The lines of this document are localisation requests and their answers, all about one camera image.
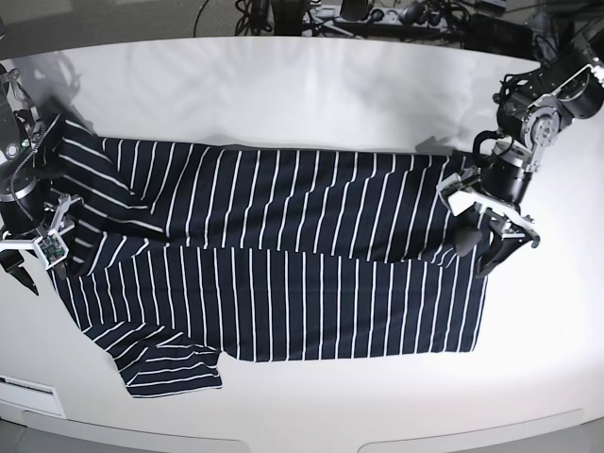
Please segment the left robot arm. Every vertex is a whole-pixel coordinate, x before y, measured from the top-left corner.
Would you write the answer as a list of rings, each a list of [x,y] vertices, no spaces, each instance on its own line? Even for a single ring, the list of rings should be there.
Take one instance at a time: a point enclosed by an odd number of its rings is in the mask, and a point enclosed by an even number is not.
[[[478,278],[524,244],[537,247],[541,241],[521,203],[545,150],[574,120],[589,119],[603,106],[603,24],[586,25],[538,69],[506,75],[494,100],[497,129],[476,136],[472,166],[437,186],[449,213],[472,210],[488,221],[493,238],[478,258]]]

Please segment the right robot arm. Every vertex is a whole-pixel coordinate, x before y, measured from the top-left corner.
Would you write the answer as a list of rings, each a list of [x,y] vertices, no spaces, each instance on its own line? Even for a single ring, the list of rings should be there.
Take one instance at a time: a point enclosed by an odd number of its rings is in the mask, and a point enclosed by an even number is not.
[[[79,195],[46,199],[49,183],[65,175],[59,163],[38,164],[50,132],[20,83],[20,72],[1,69],[1,268],[33,294],[39,290],[25,269],[24,253],[43,268],[66,275],[66,260],[76,222],[69,210]]]

